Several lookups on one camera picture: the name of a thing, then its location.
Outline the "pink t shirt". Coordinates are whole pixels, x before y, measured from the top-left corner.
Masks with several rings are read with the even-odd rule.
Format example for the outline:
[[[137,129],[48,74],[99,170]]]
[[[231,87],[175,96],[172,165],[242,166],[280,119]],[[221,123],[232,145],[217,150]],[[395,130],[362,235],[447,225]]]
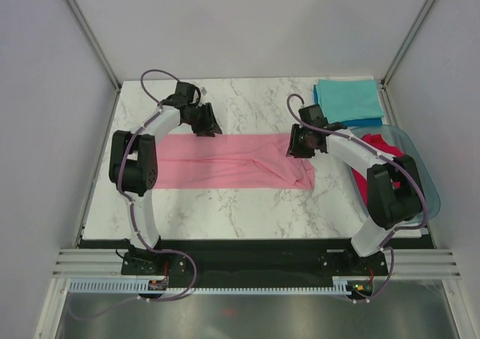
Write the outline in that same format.
[[[290,135],[169,134],[157,145],[156,189],[299,189],[311,191],[315,169],[287,156]]]

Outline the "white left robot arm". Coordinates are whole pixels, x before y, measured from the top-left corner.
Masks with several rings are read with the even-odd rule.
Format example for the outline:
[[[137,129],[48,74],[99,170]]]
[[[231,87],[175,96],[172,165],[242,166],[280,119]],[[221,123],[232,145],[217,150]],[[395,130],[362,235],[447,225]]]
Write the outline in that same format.
[[[112,135],[109,180],[127,203],[130,218],[130,244],[124,260],[139,264],[149,274],[164,267],[159,247],[152,189],[158,179],[157,144],[180,125],[188,125],[198,137],[222,134],[210,103],[201,103],[202,90],[178,81],[175,91],[157,106],[135,131],[117,130]]]

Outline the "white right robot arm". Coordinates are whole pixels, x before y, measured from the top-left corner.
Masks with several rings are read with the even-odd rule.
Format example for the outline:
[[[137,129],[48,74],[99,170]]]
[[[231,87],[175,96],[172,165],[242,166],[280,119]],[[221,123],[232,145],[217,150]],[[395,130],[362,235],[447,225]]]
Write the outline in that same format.
[[[343,255],[345,269],[361,274],[370,266],[370,256],[397,231],[417,229],[407,223],[419,214],[428,215],[416,162],[409,155],[394,156],[375,148],[340,122],[328,122],[318,104],[302,106],[293,118],[297,123],[291,128],[287,155],[307,159],[316,152],[329,154],[366,180],[368,218]]]

